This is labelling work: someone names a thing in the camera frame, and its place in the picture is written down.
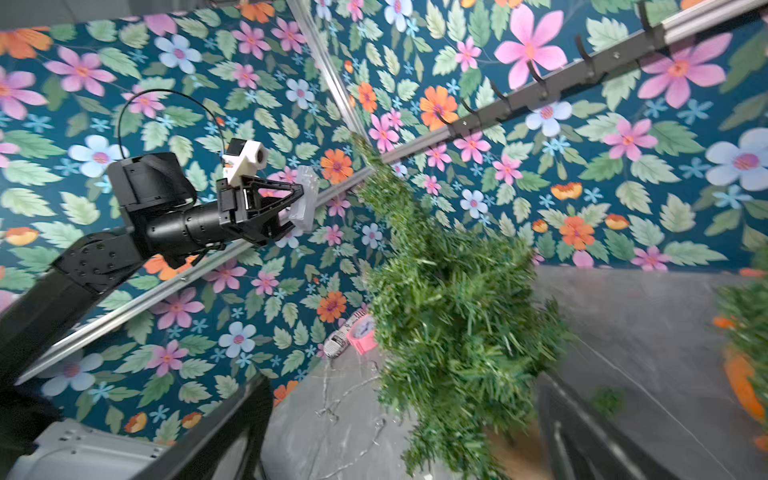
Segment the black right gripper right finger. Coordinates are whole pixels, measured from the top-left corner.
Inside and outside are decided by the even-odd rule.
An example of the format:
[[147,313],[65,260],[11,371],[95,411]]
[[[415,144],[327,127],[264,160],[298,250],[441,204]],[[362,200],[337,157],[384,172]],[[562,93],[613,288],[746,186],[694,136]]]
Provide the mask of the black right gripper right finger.
[[537,415],[555,479],[676,478],[556,375],[537,379]]

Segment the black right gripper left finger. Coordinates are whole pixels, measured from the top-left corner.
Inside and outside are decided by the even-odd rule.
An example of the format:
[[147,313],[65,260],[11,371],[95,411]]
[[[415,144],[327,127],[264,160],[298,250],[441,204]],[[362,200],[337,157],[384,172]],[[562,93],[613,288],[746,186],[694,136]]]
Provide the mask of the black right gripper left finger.
[[264,479],[261,449],[273,410],[270,380],[257,374],[135,479]]

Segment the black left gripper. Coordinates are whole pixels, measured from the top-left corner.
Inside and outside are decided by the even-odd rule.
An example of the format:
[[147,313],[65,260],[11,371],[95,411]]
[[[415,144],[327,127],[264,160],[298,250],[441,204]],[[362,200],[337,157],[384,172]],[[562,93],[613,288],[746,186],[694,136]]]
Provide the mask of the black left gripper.
[[[266,197],[262,190],[284,192],[283,197]],[[280,213],[302,200],[303,186],[251,175],[241,177],[241,186],[232,187],[226,179],[217,181],[219,224],[231,240],[241,239],[264,246],[283,238],[292,228],[282,222]]]

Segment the clear battery box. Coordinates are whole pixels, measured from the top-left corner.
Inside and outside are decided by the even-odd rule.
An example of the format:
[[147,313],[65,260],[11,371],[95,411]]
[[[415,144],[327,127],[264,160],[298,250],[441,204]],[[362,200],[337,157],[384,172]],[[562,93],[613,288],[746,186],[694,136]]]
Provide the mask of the clear battery box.
[[296,228],[309,233],[313,230],[320,179],[311,167],[300,166],[297,169],[296,183],[303,186],[304,194],[289,208],[288,219]]

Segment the green christmas tree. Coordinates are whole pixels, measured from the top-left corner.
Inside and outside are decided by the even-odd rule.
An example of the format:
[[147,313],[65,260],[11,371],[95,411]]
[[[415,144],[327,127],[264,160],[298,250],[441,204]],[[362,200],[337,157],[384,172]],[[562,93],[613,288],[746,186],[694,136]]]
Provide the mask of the green christmas tree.
[[365,282],[384,358],[379,400],[415,418],[406,472],[441,462],[466,479],[501,479],[488,435],[532,421],[536,379],[569,339],[558,305],[535,298],[523,240],[445,228],[361,135],[352,142],[371,171],[359,197],[393,241]]
[[728,334],[724,370],[747,414],[767,428],[767,247],[753,259],[752,279],[719,292],[714,324]]

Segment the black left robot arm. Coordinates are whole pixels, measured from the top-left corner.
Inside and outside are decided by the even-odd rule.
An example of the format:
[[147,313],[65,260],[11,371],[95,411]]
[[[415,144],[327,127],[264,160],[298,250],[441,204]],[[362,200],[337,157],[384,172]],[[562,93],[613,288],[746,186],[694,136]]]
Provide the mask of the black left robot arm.
[[161,447],[85,427],[24,390],[21,375],[151,257],[173,267],[234,240],[264,246],[309,221],[318,180],[263,179],[261,150],[223,161],[216,201],[202,205],[171,153],[111,164],[124,226],[86,235],[63,251],[1,315],[1,475],[5,479],[262,479],[272,409],[256,375],[190,434]]

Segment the pink alarm clock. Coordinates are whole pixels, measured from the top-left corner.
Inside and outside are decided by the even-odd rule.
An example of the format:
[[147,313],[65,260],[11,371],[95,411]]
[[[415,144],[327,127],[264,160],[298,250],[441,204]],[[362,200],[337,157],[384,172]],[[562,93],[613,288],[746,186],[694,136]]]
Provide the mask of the pink alarm clock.
[[370,313],[356,316],[347,332],[347,340],[358,355],[363,356],[378,346],[375,338],[376,321]]

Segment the orange plush toy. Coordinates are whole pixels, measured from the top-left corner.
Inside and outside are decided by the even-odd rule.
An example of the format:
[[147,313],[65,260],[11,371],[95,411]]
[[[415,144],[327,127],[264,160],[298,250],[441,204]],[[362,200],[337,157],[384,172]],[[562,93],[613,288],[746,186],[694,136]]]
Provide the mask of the orange plush toy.
[[722,316],[713,324],[735,340],[724,350],[724,372],[743,410],[763,430],[753,438],[755,447],[767,452],[767,326],[753,328]]

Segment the black coat hook rail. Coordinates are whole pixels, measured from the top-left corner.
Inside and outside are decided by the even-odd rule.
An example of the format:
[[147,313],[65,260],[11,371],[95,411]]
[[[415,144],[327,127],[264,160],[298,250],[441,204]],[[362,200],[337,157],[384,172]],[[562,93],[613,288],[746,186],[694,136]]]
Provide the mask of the black coat hook rail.
[[596,53],[586,51],[584,42],[577,36],[574,43],[580,57],[544,76],[538,74],[532,62],[526,67],[532,82],[521,89],[502,93],[493,89],[496,100],[473,110],[434,132],[435,141],[449,142],[470,133],[476,133],[504,123],[524,113],[529,108],[539,108],[553,101],[579,93],[607,77],[631,66],[647,55],[666,47],[665,28],[662,23],[652,24],[646,3],[638,3],[642,29],[621,42]]

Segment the aluminium frame struts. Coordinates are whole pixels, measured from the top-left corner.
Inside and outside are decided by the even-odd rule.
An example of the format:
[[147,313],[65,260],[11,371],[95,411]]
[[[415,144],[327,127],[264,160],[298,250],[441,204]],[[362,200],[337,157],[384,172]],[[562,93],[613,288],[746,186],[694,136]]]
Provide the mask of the aluminium frame struts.
[[[412,157],[511,120],[527,109],[562,100],[684,40],[751,22],[765,8],[760,0],[701,2],[657,25],[645,25],[604,50],[582,53],[577,61],[550,74],[535,75],[521,89],[498,94],[493,103],[385,153],[382,161],[390,164]],[[152,224],[160,227],[163,238],[172,245],[197,249],[196,263],[90,324],[83,323],[84,316],[137,271],[147,254],[150,229],[109,231],[76,242],[3,312],[2,386],[23,384],[247,249],[275,241],[293,227],[309,230],[318,207],[372,173],[364,168],[340,184],[321,189],[317,175],[308,167],[299,169],[293,183],[260,178],[256,170],[254,160],[241,158],[234,176],[219,183],[216,202],[153,218]]]

